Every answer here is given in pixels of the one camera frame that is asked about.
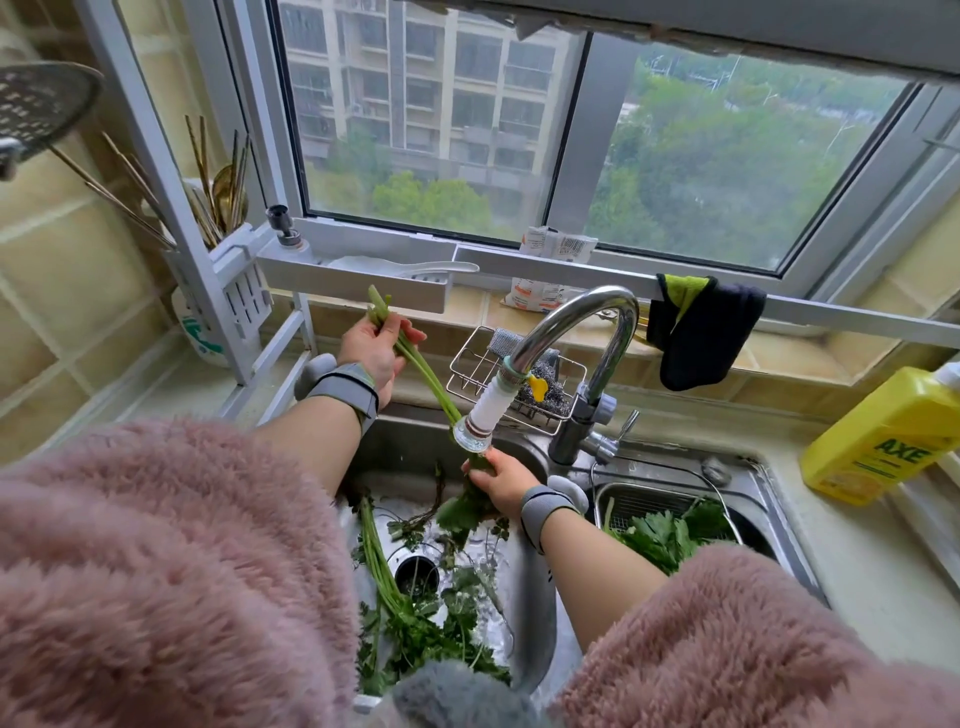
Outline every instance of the countertop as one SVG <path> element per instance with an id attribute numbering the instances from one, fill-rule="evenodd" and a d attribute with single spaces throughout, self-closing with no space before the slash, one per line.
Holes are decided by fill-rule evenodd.
<path id="1" fill-rule="evenodd" d="M 277 364 L 238 418 L 240 426 L 255 424 L 291 362 Z M 441 367 L 445 363 L 437 362 L 436 371 Z M 228 371 L 190 355 L 132 416 L 208 416 L 232 388 Z M 899 517 L 885 502 L 856 508 L 804 486 L 798 457 L 824 430 L 822 423 L 626 387 L 610 391 L 620 400 L 610 429 L 619 429 L 631 408 L 641 412 L 630 439 L 727 451 L 765 463 L 833 610 L 885 660 L 916 660 L 960 673 L 960 601 Z M 412 367 L 399 378 L 394 399 L 436 406 Z"/>

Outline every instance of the faucet spout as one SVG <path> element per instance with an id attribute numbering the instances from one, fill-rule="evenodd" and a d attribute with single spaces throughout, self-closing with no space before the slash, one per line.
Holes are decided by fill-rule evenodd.
<path id="1" fill-rule="evenodd" d="M 613 370 L 634 337 L 639 309 L 636 296 L 622 286 L 602 285 L 580 294 L 547 314 L 534 329 L 505 357 L 480 400 L 468 415 L 453 427 L 453 437 L 462 447 L 482 452 L 490 446 L 493 428 L 511 405 L 519 387 L 526 380 L 537 360 L 557 339 L 580 322 L 605 308 L 617 312 L 616 329 L 590 377 L 581 384 L 573 402 L 572 412 L 564 420 L 550 443 L 549 455 L 558 463 L 571 465 L 581 448 L 600 449 L 606 441 L 593 433 L 595 424 L 605 425 L 611 420 L 616 400 L 604 394 L 613 376 Z"/>
<path id="2" fill-rule="evenodd" d="M 616 329 L 583 393 L 587 404 L 595 407 L 613 376 L 613 370 L 630 346 L 639 319 L 636 296 L 623 286 L 601 285 L 548 314 L 517 345 L 509 357 L 509 367 L 518 374 L 529 374 L 537 360 L 561 336 L 606 308 L 613 308 L 617 312 Z"/>

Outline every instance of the green vegetable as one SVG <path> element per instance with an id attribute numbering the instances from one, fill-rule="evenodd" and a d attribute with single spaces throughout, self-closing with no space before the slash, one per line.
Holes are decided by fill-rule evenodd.
<path id="1" fill-rule="evenodd" d="M 387 302 L 380 296 L 375 286 L 371 286 L 367 293 L 371 300 L 371 305 L 367 309 L 367 316 L 378 327 L 382 327 L 383 322 L 390 315 Z M 453 403 L 453 399 L 446 392 L 440 380 L 437 379 L 437 375 L 426 363 L 426 359 L 410 343 L 403 331 L 396 339 L 395 349 L 397 353 L 420 370 L 427 386 L 450 420 L 450 426 L 453 427 L 460 422 L 461 414 L 457 405 Z M 483 455 L 471 452 L 468 458 L 472 469 L 486 470 L 492 473 L 492 466 Z M 458 497 L 448 500 L 440 507 L 437 511 L 437 525 L 449 532 L 454 541 L 462 548 L 467 542 L 467 536 L 470 532 L 475 531 L 480 523 L 495 515 L 496 508 L 493 507 L 490 497 L 473 485 L 468 477 L 464 477 L 464 492 Z"/>
<path id="2" fill-rule="evenodd" d="M 433 594 L 404 595 L 396 586 L 383 555 L 373 524 L 373 506 L 369 496 L 360 501 L 360 532 L 367 569 L 376 585 L 377 604 L 360 605 L 363 626 L 357 652 L 360 688 L 365 694 L 382 695 L 405 675 L 431 660 L 461 660 L 476 672 L 510 683 L 510 671 L 493 661 L 493 651 L 478 643 L 472 635 L 477 625 L 477 602 L 485 589 L 472 570 L 457 570 L 451 587 L 441 592 L 446 605 L 444 625 L 431 617 L 440 609 Z M 382 635 L 393 647 L 383 668 L 378 667 L 377 645 Z"/>
<path id="3" fill-rule="evenodd" d="M 633 517 L 625 531 L 610 527 L 612 511 L 613 498 L 607 503 L 604 531 L 666 574 L 676 572 L 700 546 L 733 538 L 723 506 L 716 500 L 698 500 L 679 518 L 670 511 Z"/>

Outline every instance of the pink fluffy robe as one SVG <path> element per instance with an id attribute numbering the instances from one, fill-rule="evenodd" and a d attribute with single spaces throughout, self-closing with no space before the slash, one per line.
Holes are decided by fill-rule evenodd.
<path id="1" fill-rule="evenodd" d="M 5 469 L 0 556 L 2 726 L 348 721 L 357 602 L 334 509 L 230 425 L 122 425 Z M 776 564 L 710 546 L 552 710 L 566 728 L 960 726 L 960 680 L 883 665 Z"/>

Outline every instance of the stainless steel sink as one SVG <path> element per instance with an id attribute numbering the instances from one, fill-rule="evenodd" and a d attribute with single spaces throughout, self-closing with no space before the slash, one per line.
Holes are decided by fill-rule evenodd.
<path id="1" fill-rule="evenodd" d="M 609 465 L 600 465 L 581 453 L 573 466 L 563 467 L 546 456 L 548 443 L 548 438 L 530 434 L 529 430 L 509 427 L 500 427 L 493 440 L 495 447 L 518 458 L 541 482 L 550 474 L 563 474 L 588 493 L 593 492 L 594 486 L 611 482 L 646 485 L 654 489 L 649 492 L 650 497 L 656 503 L 662 500 L 663 508 L 675 500 L 671 494 L 711 494 L 712 489 L 698 473 L 706 457 L 718 457 L 732 475 L 722 492 L 745 545 L 779 562 L 826 604 L 761 463 L 731 454 L 624 443 L 620 456 Z M 359 524 L 350 503 L 355 494 L 369 491 L 391 570 L 396 574 L 401 565 L 415 557 L 439 564 L 442 549 L 437 543 L 440 531 L 435 523 L 430 523 L 423 543 L 412 550 L 392 540 L 387 523 L 430 507 L 436 495 L 437 463 L 446 473 L 444 498 L 459 494 L 464 459 L 463 451 L 449 436 L 441 412 L 391 405 L 361 442 L 339 496 L 341 524 L 348 532 L 351 547 L 356 543 Z M 468 543 L 465 555 L 458 557 L 460 565 L 491 557 L 496 563 L 495 587 L 506 620 L 491 606 L 481 613 L 479 634 L 492 647 L 494 658 L 509 666 L 514 687 L 543 705 L 579 666 L 582 654 L 546 562 L 515 528 L 506 542 L 490 536 L 489 530 L 489 525 L 481 527 Z M 355 573 L 360 598 L 373 604 L 369 575 L 364 569 Z M 447 572 L 441 571 L 440 589 L 448 585 L 449 578 Z M 361 695 L 355 705 L 365 711 L 376 700 Z"/>
<path id="2" fill-rule="evenodd" d="M 460 467 L 466 459 L 464 451 L 450 439 L 448 426 L 435 420 L 433 410 L 403 409 L 407 416 L 381 416 L 361 441 L 341 490 L 340 501 L 341 524 L 348 532 L 352 547 L 360 529 L 349 503 L 354 501 L 353 494 L 371 493 L 380 542 L 395 576 L 401 565 L 418 556 L 439 565 L 443 547 L 437 537 L 441 532 L 435 523 L 431 523 L 423 543 L 411 550 L 393 541 L 387 524 L 430 508 L 437 490 L 434 477 L 437 463 L 446 473 L 444 498 L 459 495 L 463 480 Z M 505 431 L 502 436 L 494 437 L 493 444 L 519 459 L 541 481 L 546 480 L 546 458 L 531 442 Z M 495 559 L 495 588 L 505 619 L 491 604 L 485 603 L 480 612 L 478 633 L 483 634 L 486 643 L 492 647 L 494 659 L 509 666 L 514 688 L 532 693 L 543 681 L 554 656 L 556 589 L 546 562 L 522 533 L 512 528 L 509 538 L 504 541 L 490 535 L 491 527 L 492 523 L 484 524 L 474 533 L 464 553 L 458 556 L 457 564 L 469 566 L 470 560 L 482 564 L 490 563 L 491 557 Z M 373 605 L 370 576 L 365 569 L 357 569 L 355 575 L 360 598 Z M 451 578 L 448 571 L 441 570 L 440 589 L 449 586 Z M 444 615 L 442 610 L 438 619 L 442 621 Z M 375 700 L 361 696 L 357 706 L 363 708 Z"/>

